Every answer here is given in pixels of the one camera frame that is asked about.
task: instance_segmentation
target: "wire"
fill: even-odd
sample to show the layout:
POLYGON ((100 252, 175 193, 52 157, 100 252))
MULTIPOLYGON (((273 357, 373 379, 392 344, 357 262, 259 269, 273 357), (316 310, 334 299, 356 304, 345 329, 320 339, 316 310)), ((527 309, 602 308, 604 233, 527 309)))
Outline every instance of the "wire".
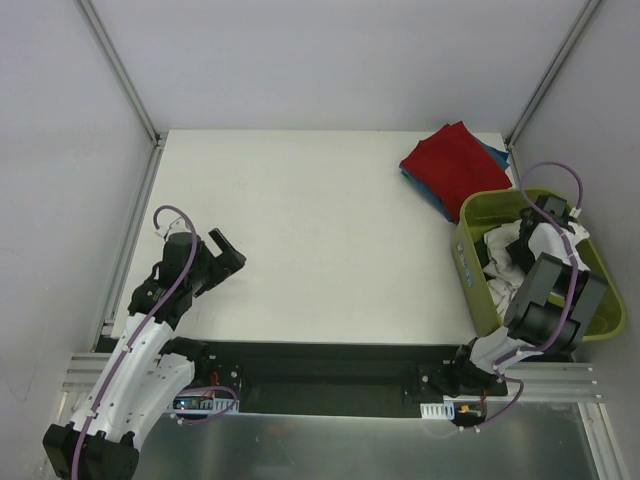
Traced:
MULTIPOLYGON (((133 346, 133 344, 135 343, 136 339, 138 338, 142 330, 145 328, 145 326, 153 319, 153 316, 158 312, 158 310, 160 310, 160 308, 165 304, 165 302, 169 299, 169 297, 171 297, 171 295, 173 295, 173 293, 178 289, 180 284, 183 282, 183 280, 189 273, 189 269, 191 268, 191 265, 193 264, 193 260, 196 257, 196 251, 198 247, 198 235, 196 234, 196 228, 193 225, 193 222, 191 221, 191 219, 182 210, 172 205, 162 205, 158 207, 153 214, 153 225, 156 228, 156 230, 160 228, 158 224, 158 215, 160 214, 160 212, 163 212, 164 210, 171 210, 177 213, 178 215, 180 215, 184 219, 187 226, 189 227, 189 230, 191 231, 191 251, 189 252, 189 258, 187 259, 187 263, 182 269, 182 272, 180 272, 180 275, 178 275, 178 278, 176 278, 176 281, 173 283, 173 285, 171 285, 169 290, 165 292, 165 294, 162 296, 162 298, 160 298, 158 303, 156 303, 153 306, 153 308, 149 311, 149 313, 142 319, 142 322, 140 322, 140 325, 138 325, 138 327, 134 330, 133 334, 129 338, 129 341, 126 343, 126 346, 128 348, 120 352, 120 355, 114 362, 113 366, 111 367, 111 370, 109 370, 109 373, 107 373, 107 376, 105 377, 105 381, 102 384, 102 387, 100 387, 100 390, 96 394, 96 398, 93 400, 93 403, 91 404, 91 412, 96 412, 98 410, 98 408, 100 407, 100 401, 104 398, 104 395, 107 392, 107 389, 109 388, 109 385, 113 380, 113 377, 118 371, 118 368, 120 368, 120 365, 124 361, 124 358, 126 357, 128 351, 130 351, 131 347, 133 346)), ((84 425, 82 426, 82 430, 80 431, 80 436, 78 437, 76 447, 73 451, 73 460, 71 462, 71 479, 72 480, 78 480, 80 452, 82 451, 82 447, 87 437, 87 432, 89 431, 89 426, 91 425, 92 420, 93 420, 92 416, 88 416, 87 419, 85 420, 84 425)))
MULTIPOLYGON (((209 378, 211 379, 211 385, 216 386, 218 384, 218 374, 217 372, 213 372, 213 374, 215 375, 215 377, 213 375, 209 375, 209 378)), ((200 400, 211 399, 213 397, 213 392, 213 390, 208 390, 204 395, 200 397, 200 400)))
POLYGON ((507 413, 518 402, 518 400, 520 400, 520 397, 522 396, 522 392, 524 391, 524 382, 522 380, 518 378, 506 377, 502 374, 498 374, 498 376, 505 382, 517 383, 519 385, 518 391, 513 396, 511 401, 507 403, 507 405, 502 410, 500 410, 498 413, 496 413, 490 418, 487 418, 484 422, 482 422, 483 426, 494 422, 496 419, 500 418, 502 415, 507 413))
POLYGON ((513 358, 514 356, 518 355, 518 352, 545 352, 545 351, 547 351, 555 343, 555 341, 558 339, 558 337, 560 336, 560 333, 562 333, 562 329, 564 328, 564 325, 565 325, 565 323, 567 321, 567 318, 569 317, 569 312, 571 311, 571 307, 573 305, 573 297, 575 296, 576 285, 578 283, 578 273, 579 273, 580 269, 579 269, 579 266, 578 266, 578 261, 576 260, 576 257, 575 257, 575 253, 573 251, 573 247, 571 246, 571 242, 567 238, 566 232, 562 229, 562 227, 560 227, 560 225, 558 225, 558 223, 551 217, 551 215, 549 215, 547 212, 545 212, 540 207, 538 207, 535 204, 535 202, 533 200, 531 200, 531 198, 529 198, 529 196, 527 195, 527 192, 525 190, 525 180, 527 179, 527 177, 529 175, 531 175, 531 172, 533 172, 537 168, 540 168, 540 167, 543 167, 543 166, 549 166, 549 165, 563 168, 566 171, 568 171, 569 173, 571 173, 571 175, 573 175, 573 178, 575 178, 575 180, 576 180, 576 182, 578 184, 578 203, 576 203, 576 209, 580 210, 581 207, 582 207, 582 197, 583 197, 582 180, 580 179, 580 176, 578 175, 578 173, 574 169, 572 169, 568 165, 565 165, 565 164, 560 163, 560 162, 542 162, 542 163, 538 163, 537 165, 534 165, 529 170, 527 170, 525 172, 525 174, 522 175, 521 180, 520 180, 520 193, 522 193, 522 196, 524 197, 525 201, 529 204, 529 206, 536 213, 541 215, 542 218, 544 218, 547 222, 549 222, 549 224, 558 233, 558 235, 560 235, 560 238, 562 239, 562 244, 564 246, 564 249, 565 249, 565 251, 567 253, 567 256, 569 257, 569 262, 571 262, 571 278, 569 280, 569 288, 567 290, 567 295, 565 297, 564 307, 562 308, 562 312, 560 313, 560 319, 558 320, 558 324, 556 325, 555 330, 549 336, 547 341, 544 342, 542 345, 540 345, 538 347, 522 347, 521 349, 514 350, 512 352, 509 352, 509 353, 501 356, 500 358, 498 358, 496 360, 496 363, 495 363, 496 368, 499 368, 502 364, 504 364, 504 362, 506 362, 506 361, 510 360, 511 358, 513 358))
POLYGON ((231 388, 223 387, 222 385, 215 385, 213 387, 187 388, 185 390, 182 390, 177 396, 179 397, 181 395, 186 395, 188 393, 201 392, 202 390, 212 390, 214 392, 226 392, 226 393, 230 394, 231 397, 233 397, 233 401, 226 408, 220 410, 219 412, 214 413, 213 415, 207 415, 206 418, 203 418, 203 419, 200 419, 200 420, 189 420, 189 421, 184 422, 187 425, 200 425, 200 424, 203 424, 203 423, 209 423, 212 420, 220 418, 225 413, 230 412, 231 410, 233 410, 233 408, 238 403, 238 395, 236 394, 236 392, 234 390, 232 390, 231 388))
POLYGON ((487 389, 486 389, 486 388, 483 388, 483 389, 482 389, 482 398, 480 399, 480 402, 479 402, 479 403, 476 403, 476 405, 475 405, 476 407, 477 407, 478 405, 480 405, 480 408, 482 409, 482 412, 483 412, 485 415, 487 414, 487 402, 486 402, 486 400, 487 400, 487 395, 488 395, 487 389))
MULTIPOLYGON (((439 420, 439 421, 448 423, 447 420, 439 420)), ((420 428, 429 438, 433 438, 434 440, 446 440, 448 438, 453 437, 454 435, 457 435, 458 433, 461 433, 460 430, 456 428, 455 430, 451 430, 450 432, 447 432, 443 435, 435 435, 427 428, 427 422, 420 422, 420 428)))

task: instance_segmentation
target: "red cloth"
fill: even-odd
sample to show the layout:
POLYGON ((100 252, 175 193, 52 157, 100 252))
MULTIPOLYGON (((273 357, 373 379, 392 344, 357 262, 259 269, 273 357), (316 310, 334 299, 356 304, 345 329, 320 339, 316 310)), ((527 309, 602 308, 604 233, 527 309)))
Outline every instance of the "red cloth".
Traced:
POLYGON ((470 195, 511 187, 509 177, 462 122, 420 141, 400 166, 440 197, 456 222, 470 195))

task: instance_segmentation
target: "green plastic bin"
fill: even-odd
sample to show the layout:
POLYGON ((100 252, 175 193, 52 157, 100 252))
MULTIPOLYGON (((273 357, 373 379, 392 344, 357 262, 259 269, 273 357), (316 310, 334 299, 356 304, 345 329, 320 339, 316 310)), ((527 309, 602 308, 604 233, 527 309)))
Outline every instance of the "green plastic bin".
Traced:
MULTIPOLYGON (((527 193, 534 200, 538 195, 557 195, 540 188, 529 189, 527 193)), ((451 251, 479 336, 489 335, 498 329, 502 326, 502 319, 491 298, 474 243, 489 230, 518 220, 520 210, 527 206, 519 190, 496 190, 470 196, 460 209, 460 223, 451 243, 451 251)), ((591 239, 580 242, 577 248, 589 268, 605 276, 609 282, 583 341, 612 338, 622 330, 626 321, 620 294, 591 239)))

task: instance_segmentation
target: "folded towel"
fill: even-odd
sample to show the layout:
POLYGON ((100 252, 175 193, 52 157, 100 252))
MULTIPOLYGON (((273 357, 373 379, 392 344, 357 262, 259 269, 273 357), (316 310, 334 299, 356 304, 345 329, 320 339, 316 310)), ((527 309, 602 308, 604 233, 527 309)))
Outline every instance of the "folded towel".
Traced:
POLYGON ((440 199, 449 216, 474 193, 511 187, 511 181, 462 122, 422 140, 400 167, 440 199))
MULTIPOLYGON (((477 138, 476 140, 480 145, 482 145, 482 148, 484 148, 485 151, 489 155, 491 155, 491 158, 493 158, 493 160, 500 166, 500 168, 502 168, 502 170, 506 170, 507 168, 509 168, 509 162, 507 161, 507 158, 509 158, 509 154, 507 152, 503 152, 501 150, 498 150, 497 148, 493 148, 492 146, 481 142, 477 138)), ((447 212, 447 209, 445 208, 444 203, 442 203, 442 200, 440 200, 440 198, 435 193, 433 193, 427 185, 411 175, 411 173, 406 168, 401 166, 400 170, 402 171, 402 174, 411 182, 411 184, 427 198, 429 203, 431 203, 431 205, 433 205, 436 210, 438 210, 444 216, 444 218, 446 218, 450 222, 453 222, 453 217, 449 215, 449 212, 447 212)))

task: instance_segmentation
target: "white wall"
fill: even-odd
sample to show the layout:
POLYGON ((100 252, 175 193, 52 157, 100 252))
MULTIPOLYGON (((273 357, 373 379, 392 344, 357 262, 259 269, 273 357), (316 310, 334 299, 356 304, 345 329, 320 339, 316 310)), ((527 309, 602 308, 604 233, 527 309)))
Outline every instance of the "white wall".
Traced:
POLYGON ((0 464, 31 478, 150 145, 71 1, 0 4, 0 464))
MULTIPOLYGON (((640 478, 640 3, 608 0, 516 145, 525 166, 559 160, 586 190, 584 223, 613 273, 628 309, 616 339, 581 352, 598 365, 606 403, 631 478, 640 478)), ((566 191, 555 170, 534 177, 566 191)))
POLYGON ((160 130, 509 133, 584 0, 95 0, 160 130))

